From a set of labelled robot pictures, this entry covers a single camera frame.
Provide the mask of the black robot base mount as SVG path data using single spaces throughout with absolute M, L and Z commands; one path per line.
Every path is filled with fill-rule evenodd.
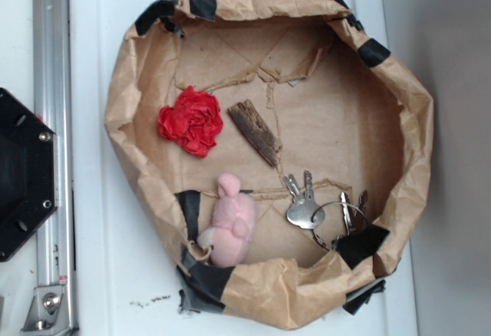
M 9 261 L 57 207 L 54 132 L 1 89 L 1 261 Z

